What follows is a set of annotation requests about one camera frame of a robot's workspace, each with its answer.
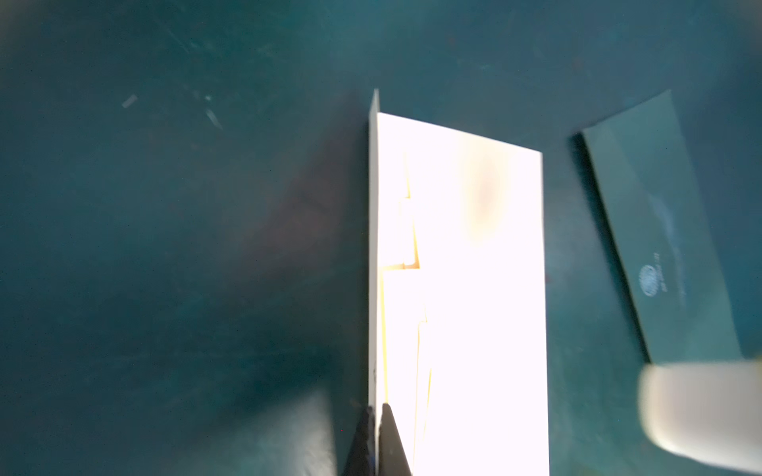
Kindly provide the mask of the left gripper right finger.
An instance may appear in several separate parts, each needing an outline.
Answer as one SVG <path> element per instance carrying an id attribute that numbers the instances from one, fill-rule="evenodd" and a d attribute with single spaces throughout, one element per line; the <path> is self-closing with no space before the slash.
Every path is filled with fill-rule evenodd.
<path id="1" fill-rule="evenodd" d="M 412 475 L 396 420 L 389 404 L 382 406 L 378 431 L 377 463 L 379 476 Z"/>

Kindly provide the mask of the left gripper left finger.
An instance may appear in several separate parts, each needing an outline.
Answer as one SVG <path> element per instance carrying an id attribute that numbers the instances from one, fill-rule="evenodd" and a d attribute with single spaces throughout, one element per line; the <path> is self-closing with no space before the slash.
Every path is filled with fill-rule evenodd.
<path id="1" fill-rule="evenodd" d="M 342 476 L 375 475 L 374 425 L 374 410 L 367 407 L 355 428 Z"/>

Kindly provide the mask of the cream yellow envelope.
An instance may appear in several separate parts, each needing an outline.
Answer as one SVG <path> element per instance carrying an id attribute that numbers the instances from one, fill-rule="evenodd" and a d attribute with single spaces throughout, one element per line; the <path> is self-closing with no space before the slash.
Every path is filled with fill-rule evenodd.
<path id="1" fill-rule="evenodd" d="M 368 115 L 368 406 L 412 475 L 550 471 L 543 156 Z"/>

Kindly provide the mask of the yellow glue stick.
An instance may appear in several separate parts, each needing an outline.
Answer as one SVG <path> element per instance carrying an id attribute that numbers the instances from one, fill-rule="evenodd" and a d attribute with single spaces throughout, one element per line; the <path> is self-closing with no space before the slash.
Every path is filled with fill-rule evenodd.
<path id="1" fill-rule="evenodd" d="M 761 362 L 648 365 L 641 426 L 656 446 L 709 466 L 761 473 Z"/>

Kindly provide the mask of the dark green envelope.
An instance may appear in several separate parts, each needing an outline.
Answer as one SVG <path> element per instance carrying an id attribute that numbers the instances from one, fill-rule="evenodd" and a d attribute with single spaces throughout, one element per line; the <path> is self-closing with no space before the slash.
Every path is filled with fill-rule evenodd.
<path id="1" fill-rule="evenodd" d="M 583 130 L 649 359 L 742 357 L 672 93 Z"/>

